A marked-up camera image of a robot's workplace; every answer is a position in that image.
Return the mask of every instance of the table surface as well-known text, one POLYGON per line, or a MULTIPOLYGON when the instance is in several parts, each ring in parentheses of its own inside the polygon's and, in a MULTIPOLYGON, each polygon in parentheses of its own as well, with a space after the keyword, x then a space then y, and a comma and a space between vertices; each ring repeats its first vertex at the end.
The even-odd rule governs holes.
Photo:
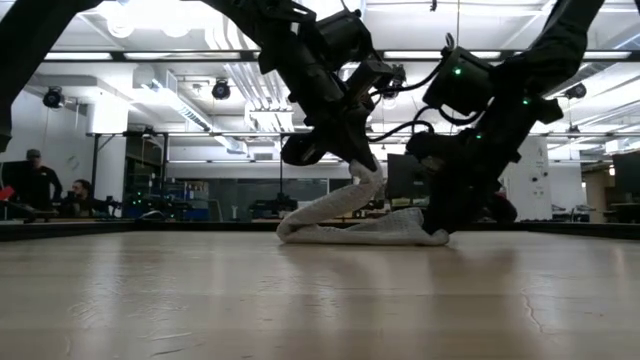
POLYGON ((638 359, 640 243, 271 233, 0 243, 0 359, 638 359))

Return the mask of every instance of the ceiling light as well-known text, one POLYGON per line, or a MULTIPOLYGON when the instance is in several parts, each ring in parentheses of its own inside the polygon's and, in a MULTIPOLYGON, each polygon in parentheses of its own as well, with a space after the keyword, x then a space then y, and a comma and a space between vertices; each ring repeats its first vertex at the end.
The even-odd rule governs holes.
POLYGON ((124 53, 124 56, 130 60, 155 60, 170 55, 171 53, 124 53))
POLYGON ((111 60, 111 54, 101 52, 50 52, 45 60, 111 60))
POLYGON ((208 137, 209 133, 170 133, 169 137, 208 137))
POLYGON ((214 160, 212 163, 215 164, 246 164, 250 163, 251 160, 214 160))
POLYGON ((439 51, 385 51, 385 59, 434 60, 442 58, 439 51))
POLYGON ((584 60, 626 59, 630 55, 630 51, 587 51, 584 54, 584 60))
POLYGON ((126 52, 124 56, 129 60, 239 60, 240 53, 235 51, 201 51, 201 52, 126 52))
POLYGON ((280 133, 260 133, 260 132, 247 132, 247 133, 222 133, 224 136, 236 136, 236 137, 280 137, 280 133))
POLYGON ((206 164, 206 160, 170 160, 170 164, 206 164))
POLYGON ((502 53, 500 51, 472 51, 471 54, 479 57, 480 59, 495 60, 500 58, 502 53))
POLYGON ((187 35, 189 31, 191 31, 191 29, 189 29, 188 27, 180 23, 176 23, 176 24, 172 23, 172 25, 166 25, 166 27, 162 28, 162 32, 168 37, 172 37, 172 38, 183 37, 187 35))

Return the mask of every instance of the black cable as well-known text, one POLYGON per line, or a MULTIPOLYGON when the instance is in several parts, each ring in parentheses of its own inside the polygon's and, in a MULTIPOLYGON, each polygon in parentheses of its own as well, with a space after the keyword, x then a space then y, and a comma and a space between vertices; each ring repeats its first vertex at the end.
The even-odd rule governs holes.
POLYGON ((444 110, 442 108, 440 108, 438 110, 438 112, 440 113, 440 116, 442 116, 445 120, 447 120, 450 124, 455 125, 455 126, 467 126, 467 125, 471 125, 474 122, 476 122, 478 120, 478 118, 480 118, 480 115, 482 115, 482 112, 477 112, 475 113, 473 116, 471 116, 468 119, 456 119, 451 115, 447 115, 447 113, 444 112, 444 110))
POLYGON ((380 101, 382 101, 382 94, 378 94, 378 100, 373 102, 373 107, 378 106, 378 104, 380 104, 380 101))
POLYGON ((435 133, 436 129, 433 127, 433 125, 431 125, 430 122, 424 121, 424 120, 418 120, 420 115, 422 115, 422 113, 424 113, 425 111, 427 111, 429 109, 431 109, 429 106, 425 106, 425 107, 423 107, 422 109, 420 109, 416 113, 416 115, 413 117, 412 121, 406 122, 406 123, 394 128, 393 130, 385 133, 382 136, 379 136, 379 137, 373 138, 373 139, 368 137, 367 139, 369 139, 369 142, 371 142, 371 143, 380 142, 380 141, 392 136, 393 134, 397 133, 398 131, 400 131, 400 130, 406 128, 406 127, 409 127, 409 126, 415 127, 416 125, 424 125, 424 126, 426 126, 429 129, 429 132, 433 134, 433 133, 435 133))
POLYGON ((415 90, 415 89, 419 89, 423 86, 425 86, 429 81, 431 81, 440 71, 440 68, 442 68, 442 62, 439 62, 438 65, 436 65, 435 69, 433 69, 433 71, 426 77, 424 78, 422 81, 420 81, 417 84, 414 85, 409 85, 406 87, 386 87, 386 88, 382 88, 380 90, 374 91, 373 93, 371 93, 371 96, 374 95, 382 95, 384 93, 401 93, 401 92, 405 92, 405 91, 411 91, 411 90, 415 90))

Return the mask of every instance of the black shirt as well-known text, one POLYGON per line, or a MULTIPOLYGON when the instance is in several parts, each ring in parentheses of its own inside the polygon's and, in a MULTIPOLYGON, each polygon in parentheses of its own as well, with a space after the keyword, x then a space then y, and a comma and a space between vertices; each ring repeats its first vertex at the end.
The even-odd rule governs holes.
POLYGON ((51 208, 51 185, 54 187, 53 199, 60 199, 62 184, 60 184, 56 172, 46 166, 32 169, 26 199, 23 201, 36 209, 49 210, 51 208))

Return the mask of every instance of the white towel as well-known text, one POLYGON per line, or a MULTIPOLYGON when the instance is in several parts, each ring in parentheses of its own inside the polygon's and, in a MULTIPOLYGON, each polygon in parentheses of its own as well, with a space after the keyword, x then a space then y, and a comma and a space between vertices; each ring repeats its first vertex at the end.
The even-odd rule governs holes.
POLYGON ((360 179, 357 185, 338 189, 287 216, 276 233, 282 242, 291 244, 354 245, 445 245, 449 234, 444 230, 433 235, 422 230, 424 218, 416 208, 400 210, 371 222, 348 229, 317 224, 358 210, 366 205, 384 185, 380 164, 375 172, 357 161, 349 165, 349 173, 360 179))

